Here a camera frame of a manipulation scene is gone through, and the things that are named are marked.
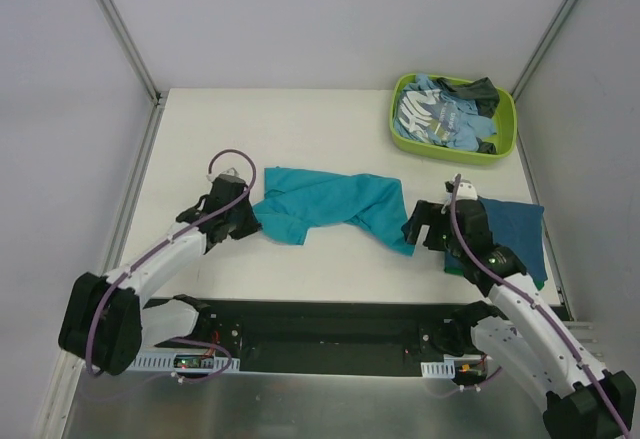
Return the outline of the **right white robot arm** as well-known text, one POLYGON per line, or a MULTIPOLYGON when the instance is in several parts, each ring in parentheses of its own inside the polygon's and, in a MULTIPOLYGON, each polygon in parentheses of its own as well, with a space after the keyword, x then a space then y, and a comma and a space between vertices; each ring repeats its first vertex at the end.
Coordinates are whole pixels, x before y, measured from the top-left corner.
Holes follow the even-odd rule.
POLYGON ((637 388, 582 345, 541 298, 524 263, 495 242, 478 200, 453 205, 420 200, 403 225, 407 243, 457 258, 482 300, 456 310, 431 333, 439 352, 479 351, 496 361, 536 402, 552 438, 628 438, 637 388))

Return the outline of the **teal t-shirt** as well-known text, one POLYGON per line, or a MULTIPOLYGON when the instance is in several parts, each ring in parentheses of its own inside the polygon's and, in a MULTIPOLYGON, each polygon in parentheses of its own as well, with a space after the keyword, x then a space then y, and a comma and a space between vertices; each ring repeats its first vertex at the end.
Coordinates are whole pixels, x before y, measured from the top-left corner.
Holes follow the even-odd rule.
POLYGON ((310 229, 344 223, 398 254, 413 255, 402 232, 408 215, 400 180, 284 167, 265 169, 264 179, 264 199, 253 210, 269 239, 302 245, 310 229))

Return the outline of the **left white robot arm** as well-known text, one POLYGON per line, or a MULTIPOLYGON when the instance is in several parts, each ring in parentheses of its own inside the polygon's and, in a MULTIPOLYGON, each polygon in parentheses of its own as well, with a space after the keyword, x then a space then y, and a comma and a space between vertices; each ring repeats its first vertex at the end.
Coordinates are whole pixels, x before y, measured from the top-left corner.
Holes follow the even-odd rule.
POLYGON ((84 361, 89 374, 124 372, 151 332, 156 342, 182 340, 204 346, 211 336, 205 305, 178 296, 146 310, 152 296, 183 268, 228 238, 240 240, 261 229, 249 194, 252 185, 230 173, 178 214, 168 231, 132 262, 107 273, 86 272, 74 282, 58 336, 59 347, 84 361))

